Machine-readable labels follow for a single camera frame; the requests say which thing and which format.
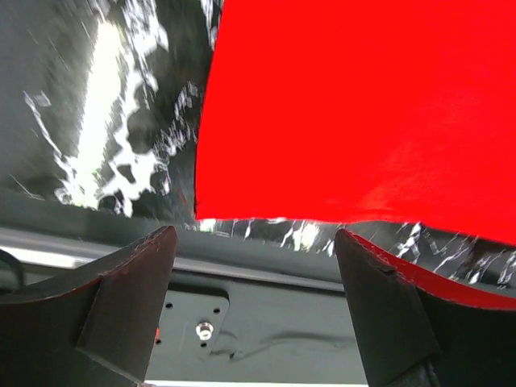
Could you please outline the red t shirt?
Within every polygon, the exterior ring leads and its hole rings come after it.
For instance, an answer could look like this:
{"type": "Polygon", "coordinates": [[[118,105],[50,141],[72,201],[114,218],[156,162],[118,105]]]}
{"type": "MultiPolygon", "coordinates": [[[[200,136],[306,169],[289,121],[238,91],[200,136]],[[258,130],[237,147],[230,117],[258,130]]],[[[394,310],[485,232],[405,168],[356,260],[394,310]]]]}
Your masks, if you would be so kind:
{"type": "Polygon", "coordinates": [[[195,199],[514,243],[514,2],[225,2],[195,199]]]}

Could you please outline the black marbled table mat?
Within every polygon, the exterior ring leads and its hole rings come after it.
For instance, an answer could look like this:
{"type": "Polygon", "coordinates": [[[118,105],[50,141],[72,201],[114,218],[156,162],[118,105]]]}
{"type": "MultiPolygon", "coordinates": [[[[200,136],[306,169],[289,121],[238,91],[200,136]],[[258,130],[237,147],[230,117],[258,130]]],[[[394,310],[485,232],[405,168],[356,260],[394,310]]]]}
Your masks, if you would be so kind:
{"type": "Polygon", "coordinates": [[[346,229],[449,280],[514,293],[515,241],[421,222],[197,218],[225,2],[2,2],[2,225],[103,245],[173,225],[182,268],[325,282],[338,279],[346,229]]]}

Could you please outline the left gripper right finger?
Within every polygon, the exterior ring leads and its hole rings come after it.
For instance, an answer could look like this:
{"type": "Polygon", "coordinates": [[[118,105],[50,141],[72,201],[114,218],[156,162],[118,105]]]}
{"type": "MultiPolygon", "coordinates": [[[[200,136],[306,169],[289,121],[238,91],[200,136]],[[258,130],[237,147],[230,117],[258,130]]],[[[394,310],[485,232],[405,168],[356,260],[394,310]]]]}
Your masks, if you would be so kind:
{"type": "Polygon", "coordinates": [[[515,300],[441,277],[341,229],[335,250],[371,386],[513,386],[515,300]]]}

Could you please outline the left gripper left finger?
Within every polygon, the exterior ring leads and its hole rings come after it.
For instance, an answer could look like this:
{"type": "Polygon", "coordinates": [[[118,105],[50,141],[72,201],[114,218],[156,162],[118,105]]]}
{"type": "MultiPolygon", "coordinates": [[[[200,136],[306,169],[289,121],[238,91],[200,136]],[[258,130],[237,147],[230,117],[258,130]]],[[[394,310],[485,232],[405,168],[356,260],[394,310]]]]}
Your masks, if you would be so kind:
{"type": "Polygon", "coordinates": [[[162,227],[108,256],[1,296],[3,386],[139,386],[177,247],[162,227]]]}

